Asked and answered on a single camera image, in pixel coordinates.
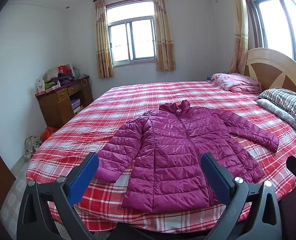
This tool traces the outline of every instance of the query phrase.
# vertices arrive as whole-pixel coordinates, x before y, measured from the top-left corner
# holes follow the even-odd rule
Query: screw
[[[266,185],[267,187],[271,187],[271,186],[272,186],[272,183],[271,183],[271,181],[266,180],[266,181],[264,182],[264,185]]]
[[[33,186],[33,185],[35,185],[35,181],[32,179],[28,182],[28,186]]]
[[[243,178],[235,177],[235,182],[241,184],[241,183],[243,183]]]
[[[58,177],[57,179],[56,179],[56,181],[58,182],[58,183],[62,183],[62,182],[64,182],[65,181],[65,177],[64,176],[60,176],[60,177]]]

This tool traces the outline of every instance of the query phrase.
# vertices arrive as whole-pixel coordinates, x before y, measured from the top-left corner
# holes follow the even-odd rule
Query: pillow
[[[274,113],[276,116],[280,117],[282,120],[289,123],[294,129],[296,129],[296,120],[294,117],[290,114],[288,114],[286,111],[282,110],[281,108],[277,107],[273,103],[271,103],[267,99],[259,99],[256,101],[260,106],[265,108],[266,110]]]
[[[263,91],[258,98],[268,99],[270,102],[281,108],[285,112],[289,113],[296,120],[296,93],[283,89],[272,88]]]

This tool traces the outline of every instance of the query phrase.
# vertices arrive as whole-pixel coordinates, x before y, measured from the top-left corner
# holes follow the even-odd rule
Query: jacket sleeve
[[[99,151],[99,167],[95,174],[98,179],[117,181],[140,151],[147,121],[148,116],[140,116],[126,122]]]
[[[225,110],[217,110],[219,118],[222,119],[231,134],[243,137],[254,143],[258,143],[268,150],[276,153],[279,146],[279,138],[268,133],[247,119]]]

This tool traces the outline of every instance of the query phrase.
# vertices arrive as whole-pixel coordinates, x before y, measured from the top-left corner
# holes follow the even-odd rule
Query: wooden desk
[[[58,129],[75,116],[71,100],[80,99],[83,107],[94,101],[88,76],[37,96],[37,99],[47,126]]]

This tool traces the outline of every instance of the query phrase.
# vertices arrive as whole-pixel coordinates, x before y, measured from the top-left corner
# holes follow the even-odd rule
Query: pink blanket
[[[258,94],[262,92],[261,83],[239,73],[214,74],[211,80],[221,86],[225,91],[245,94]]]

